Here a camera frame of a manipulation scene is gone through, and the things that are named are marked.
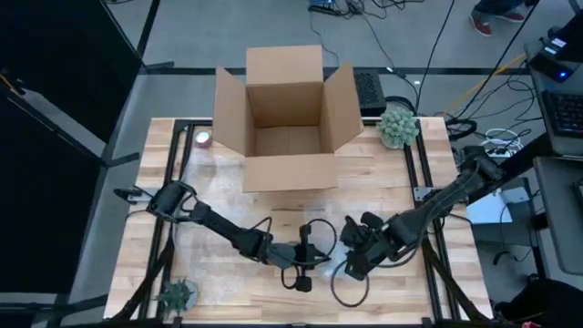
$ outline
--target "wooden table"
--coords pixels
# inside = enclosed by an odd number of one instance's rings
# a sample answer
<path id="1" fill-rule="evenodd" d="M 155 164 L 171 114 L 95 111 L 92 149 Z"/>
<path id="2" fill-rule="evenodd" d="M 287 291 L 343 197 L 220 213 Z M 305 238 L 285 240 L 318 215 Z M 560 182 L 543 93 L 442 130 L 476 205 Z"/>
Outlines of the wooden table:
<path id="1" fill-rule="evenodd" d="M 152 119 L 138 186 L 162 185 L 174 121 L 175 118 Z M 457 172 L 444 121 L 421 118 L 421 123 L 434 184 L 447 185 Z M 242 227 L 272 216 L 271 233 L 276 242 L 297 241 L 299 226 L 309 219 L 329 220 L 340 232 L 345 215 L 359 220 L 368 210 L 389 218 L 413 207 L 404 153 L 384 148 L 374 128 L 365 128 L 335 155 L 339 188 L 332 190 L 243 194 L 242 156 L 217 142 L 210 149 L 192 150 L 183 180 L 194 186 L 199 198 L 216 212 Z M 423 181 L 416 150 L 414 157 L 418 179 Z M 464 208 L 455 208 L 455 212 L 465 215 Z M 128 219 L 106 317 L 121 309 L 143 279 L 154 222 L 147 213 Z M 455 279 L 478 309 L 491 317 L 469 224 L 449 217 L 444 235 Z M 327 251 L 332 243 L 332 235 L 324 225 L 314 225 L 311 238 L 322 251 Z M 172 279 L 188 278 L 200 288 L 198 305 L 182 314 L 185 323 L 420 323 L 422 317 L 432 316 L 421 252 L 403 267 L 371 271 L 368 299 L 363 305 L 348 309 L 333 299 L 329 287 L 333 267 L 345 258 L 346 249 L 340 242 L 330 263 L 309 272 L 313 289 L 302 293 L 281 286 L 279 269 L 242 258 L 227 241 L 204 227 L 180 224 L 175 241 Z M 286 272 L 290 277 L 287 283 L 292 283 L 294 275 L 293 270 Z M 363 295 L 363 282 L 342 274 L 336 284 L 338 294 L 346 302 L 357 301 Z M 445 288 L 440 279 L 438 287 L 447 316 Z M 155 306 L 152 302 L 151 312 Z"/>

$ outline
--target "succulent plant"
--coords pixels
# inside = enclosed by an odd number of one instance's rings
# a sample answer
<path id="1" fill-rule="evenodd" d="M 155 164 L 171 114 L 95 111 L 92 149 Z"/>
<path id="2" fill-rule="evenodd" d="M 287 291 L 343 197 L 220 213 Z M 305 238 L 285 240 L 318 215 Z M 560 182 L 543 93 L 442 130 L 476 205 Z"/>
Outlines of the succulent plant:
<path id="1" fill-rule="evenodd" d="M 376 124 L 376 129 L 381 132 L 381 142 L 389 149 L 411 146 L 419 134 L 419 129 L 415 126 L 417 118 L 411 110 L 388 104 L 381 119 Z"/>
<path id="2" fill-rule="evenodd" d="M 164 303 L 164 315 L 174 311 L 177 315 L 188 311 L 196 302 L 196 285 L 186 279 L 176 283 L 165 282 L 164 292 L 161 292 L 156 300 Z"/>

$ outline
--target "keyboard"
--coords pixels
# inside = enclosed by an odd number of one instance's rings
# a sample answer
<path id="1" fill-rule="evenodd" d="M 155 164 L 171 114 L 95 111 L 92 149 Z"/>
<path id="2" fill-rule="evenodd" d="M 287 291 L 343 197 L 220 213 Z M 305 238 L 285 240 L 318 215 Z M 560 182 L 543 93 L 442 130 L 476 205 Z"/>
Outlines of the keyboard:
<path id="1" fill-rule="evenodd" d="M 583 95 L 543 92 L 553 131 L 559 136 L 583 138 Z"/>

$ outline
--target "red sneaker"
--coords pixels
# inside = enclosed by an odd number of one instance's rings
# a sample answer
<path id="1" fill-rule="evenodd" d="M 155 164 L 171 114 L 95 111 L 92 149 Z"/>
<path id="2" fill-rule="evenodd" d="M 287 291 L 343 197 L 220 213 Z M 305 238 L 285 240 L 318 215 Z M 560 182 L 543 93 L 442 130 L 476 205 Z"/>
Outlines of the red sneaker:
<path id="1" fill-rule="evenodd" d="M 472 15 L 470 15 L 470 23 L 472 23 L 472 26 L 476 29 L 477 33 L 481 34 L 482 36 L 492 36 L 492 27 L 490 27 L 490 23 L 475 20 Z"/>
<path id="2" fill-rule="evenodd" d="M 504 19 L 510 23 L 522 23 L 525 21 L 525 17 L 517 12 L 509 12 L 507 14 L 497 15 L 496 17 Z"/>

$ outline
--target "gray floor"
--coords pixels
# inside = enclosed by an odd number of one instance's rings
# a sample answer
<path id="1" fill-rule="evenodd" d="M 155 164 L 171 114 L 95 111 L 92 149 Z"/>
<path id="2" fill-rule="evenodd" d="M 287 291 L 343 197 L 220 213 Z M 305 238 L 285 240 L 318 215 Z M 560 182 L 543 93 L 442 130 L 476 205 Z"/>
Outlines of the gray floor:
<path id="1" fill-rule="evenodd" d="M 245 50 L 250 46 L 288 46 L 317 44 L 319 39 L 309 28 L 310 16 L 305 10 L 307 1 L 300 0 L 162 0 L 144 56 L 146 64 L 173 60 L 177 67 L 245 67 Z M 476 1 L 457 1 L 447 28 L 435 51 L 433 67 L 491 67 L 502 53 L 506 43 L 517 29 L 516 25 L 495 22 L 495 35 L 483 38 L 468 23 L 467 15 Z M 151 0 L 135 0 L 109 8 L 130 42 L 135 46 L 148 14 Z M 382 13 L 369 0 L 367 9 Z M 387 9 L 387 18 L 369 17 L 379 39 L 397 67 L 424 67 L 436 34 L 445 18 L 449 2 L 426 0 L 423 4 L 408 4 L 404 11 Z M 522 53 L 526 40 L 538 38 L 553 25 L 564 24 L 572 11 L 567 0 L 541 1 L 537 11 L 512 45 L 505 62 Z M 388 61 L 374 42 L 373 35 L 362 17 L 344 20 L 339 17 L 313 15 L 312 23 L 323 34 L 323 42 L 338 53 L 341 61 L 352 61 L 360 67 L 383 67 Z M 325 65 L 335 66 L 334 59 L 325 55 Z M 421 77 L 409 76 L 411 81 Z M 420 114 L 433 115 L 444 111 L 482 76 L 429 76 L 421 100 Z M 486 90 L 506 80 L 494 77 Z M 522 80 L 530 84 L 529 77 Z M 399 95 L 414 99 L 413 92 L 402 80 L 382 76 L 386 96 Z M 122 129 L 116 145 L 116 156 L 141 151 L 153 117 L 209 117 L 211 116 L 214 77 L 195 76 L 140 76 L 128 101 Z M 501 90 L 492 96 L 480 114 L 496 112 L 527 93 Z M 527 109 L 528 103 L 492 118 L 480 119 L 478 130 L 507 128 L 514 123 L 517 113 Z M 46 113 L 67 125 L 67 118 L 58 118 L 53 109 Z M 540 115 L 537 104 L 525 118 Z M 529 122 L 515 128 L 519 132 L 531 128 L 532 133 L 522 138 L 528 143 L 544 131 L 541 121 Z M 475 145 L 480 140 L 465 138 L 456 147 Z M 113 195 L 114 188 L 128 188 L 135 181 L 138 164 L 132 163 L 111 169 L 101 193 L 95 219 L 87 237 L 87 244 L 79 264 L 79 271 L 71 295 L 71 302 L 98 296 L 108 291 L 118 247 L 121 241 L 128 205 Z M 558 269 L 548 233 L 542 233 L 551 277 L 583 288 L 583 279 L 566 275 Z M 524 276 L 534 271 L 532 258 L 522 263 L 501 261 L 494 267 L 492 259 L 499 251 L 497 245 L 478 245 L 486 285 L 495 301 L 507 301 L 524 286 Z M 520 256 L 526 248 L 515 247 Z M 22 300 L 25 295 L 2 295 L 2 300 Z M 98 321 L 103 308 L 80 313 L 65 323 Z"/>

